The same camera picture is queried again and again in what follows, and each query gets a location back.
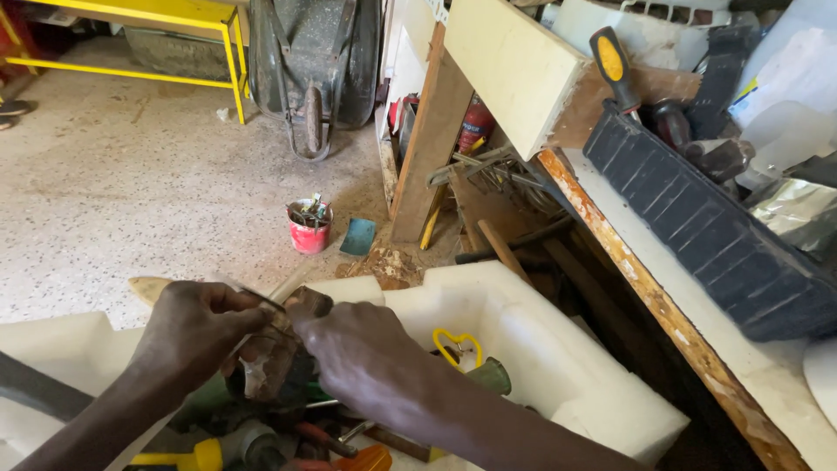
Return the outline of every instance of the red fire extinguisher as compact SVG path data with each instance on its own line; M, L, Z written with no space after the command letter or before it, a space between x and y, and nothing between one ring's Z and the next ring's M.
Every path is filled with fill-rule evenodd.
M488 111L488 107L485 106L478 95L474 94L474 97L471 98L471 104L468 106L468 111L465 113L465 120L462 122L459 152L468 150L480 137L485 137L487 141L491 137L496 124L497 121Z

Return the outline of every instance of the screwdriver handle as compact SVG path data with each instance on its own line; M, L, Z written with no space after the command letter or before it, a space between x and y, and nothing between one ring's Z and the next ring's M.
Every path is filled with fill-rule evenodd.
M623 114L636 111L641 105L639 95L630 83L630 64L616 32L605 26L590 36L590 49L596 58L598 71L614 90L614 97Z

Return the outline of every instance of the black plastic crate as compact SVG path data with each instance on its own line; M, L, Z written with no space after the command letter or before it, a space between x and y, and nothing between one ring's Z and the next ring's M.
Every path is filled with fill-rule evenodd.
M837 286L612 100L584 155L752 340L837 331Z

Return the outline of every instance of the red paint bucket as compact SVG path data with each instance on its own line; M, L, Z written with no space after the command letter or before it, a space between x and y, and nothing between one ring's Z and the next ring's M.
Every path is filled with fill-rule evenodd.
M290 204L290 207L297 211L302 211L302 208L314 203L311 198L298 199ZM325 207L326 204L320 202L320 207ZM331 207L326 209L326 225L320 227L308 227L295 222L291 219L290 209L286 209L285 213L288 216L288 225L290 226L290 239L294 242L294 248L299 253L306 255L314 255L320 253L328 246L328 236L331 234L331 223L334 220L334 214L331 212Z

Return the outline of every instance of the yellow bench frame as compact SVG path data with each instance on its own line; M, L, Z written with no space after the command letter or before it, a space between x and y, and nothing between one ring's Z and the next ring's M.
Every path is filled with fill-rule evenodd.
M0 58L9 64L26 65L29 72L37 74L36 67L50 69L78 70L82 72L96 72L99 74L121 75L140 79L165 80L192 85L216 86L229 88L235 95L235 107L239 112L239 122L244 124L244 110L241 106L241 95L249 97L247 86L247 66L244 61L244 43L241 39L241 21L239 10L235 5L209 2L208 0L30 0L56 7L77 8L100 13L111 13L131 18L154 20L162 23L194 26L198 28L214 29L221 32L224 50L229 64L229 82L218 80L192 79L176 75L137 72L134 70L112 69L108 67L94 67L89 65L67 64L52 60L32 59L20 36L14 31L11 21L0 6L0 26L6 30L9 38L15 44L13 52ZM236 73L233 44L230 39L229 25L233 24L235 43L239 54L241 75Z

